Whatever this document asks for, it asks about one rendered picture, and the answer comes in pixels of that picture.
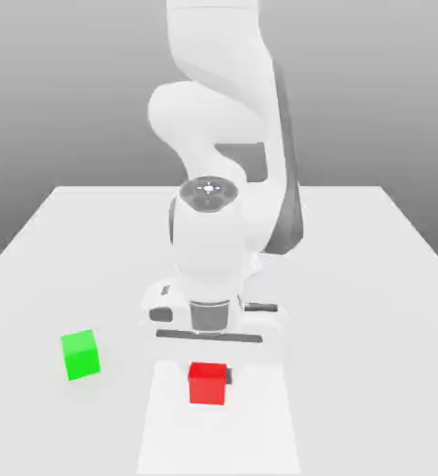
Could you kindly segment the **small green cube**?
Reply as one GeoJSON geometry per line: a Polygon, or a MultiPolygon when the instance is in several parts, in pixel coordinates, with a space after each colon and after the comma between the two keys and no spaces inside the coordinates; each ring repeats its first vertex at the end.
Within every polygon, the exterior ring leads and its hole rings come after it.
{"type": "Polygon", "coordinates": [[[61,336],[60,343],[69,381],[100,372],[99,351],[92,330],[61,336]]]}

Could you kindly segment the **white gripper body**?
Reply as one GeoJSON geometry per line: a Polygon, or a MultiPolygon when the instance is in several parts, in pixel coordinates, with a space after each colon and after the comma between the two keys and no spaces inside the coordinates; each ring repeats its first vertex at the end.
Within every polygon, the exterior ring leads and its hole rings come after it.
{"type": "Polygon", "coordinates": [[[218,336],[142,324],[140,343],[148,358],[181,364],[278,364],[287,348],[286,332],[273,324],[240,324],[218,336]]]}

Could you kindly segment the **small red cube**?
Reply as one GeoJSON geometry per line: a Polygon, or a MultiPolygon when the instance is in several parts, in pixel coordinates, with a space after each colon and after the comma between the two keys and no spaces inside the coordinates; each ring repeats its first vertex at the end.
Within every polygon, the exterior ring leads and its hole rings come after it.
{"type": "Polygon", "coordinates": [[[190,403],[225,404],[226,364],[192,362],[188,382],[190,403]]]}

